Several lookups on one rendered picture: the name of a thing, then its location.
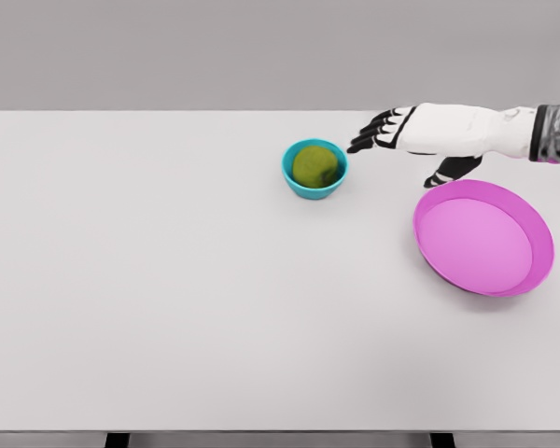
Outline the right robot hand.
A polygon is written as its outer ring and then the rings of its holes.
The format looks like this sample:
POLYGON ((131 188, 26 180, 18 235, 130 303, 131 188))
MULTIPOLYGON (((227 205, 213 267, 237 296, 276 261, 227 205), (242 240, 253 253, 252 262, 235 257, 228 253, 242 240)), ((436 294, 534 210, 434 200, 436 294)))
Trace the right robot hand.
POLYGON ((385 148, 413 155, 438 155, 443 161, 425 180, 432 189, 468 175, 488 151, 487 130, 494 112, 470 105, 423 103, 388 109, 375 116, 347 152, 385 148))

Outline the green apple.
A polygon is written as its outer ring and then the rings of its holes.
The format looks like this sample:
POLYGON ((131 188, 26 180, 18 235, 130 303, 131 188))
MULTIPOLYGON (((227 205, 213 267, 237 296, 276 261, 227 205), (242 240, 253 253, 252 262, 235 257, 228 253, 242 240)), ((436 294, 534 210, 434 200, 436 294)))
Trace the green apple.
POLYGON ((337 156, 325 147, 304 147, 294 158, 292 174, 294 180, 310 189, 331 186, 338 178, 337 156))

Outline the pink plate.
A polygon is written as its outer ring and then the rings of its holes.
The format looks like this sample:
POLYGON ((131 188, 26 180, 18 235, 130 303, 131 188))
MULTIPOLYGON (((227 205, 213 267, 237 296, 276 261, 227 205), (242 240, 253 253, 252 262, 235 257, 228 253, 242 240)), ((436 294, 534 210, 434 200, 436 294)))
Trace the pink plate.
POLYGON ((436 274, 479 295, 525 294, 554 265, 553 236, 542 215, 518 194, 485 181, 430 189, 414 209, 413 234, 436 274))

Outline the blue bowl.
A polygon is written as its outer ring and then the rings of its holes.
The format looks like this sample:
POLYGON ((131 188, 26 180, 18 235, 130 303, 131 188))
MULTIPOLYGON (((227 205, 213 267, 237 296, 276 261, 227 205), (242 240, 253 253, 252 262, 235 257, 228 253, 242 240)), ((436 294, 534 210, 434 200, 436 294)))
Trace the blue bowl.
POLYGON ((337 145, 323 139, 305 139, 288 147, 281 159, 281 170, 288 186, 300 197, 307 200, 321 200, 330 196, 344 182, 349 162, 345 152, 337 145), (336 159, 334 180, 324 187, 310 188, 298 182, 293 173, 293 164, 297 156, 307 147, 321 147, 329 151, 336 159))

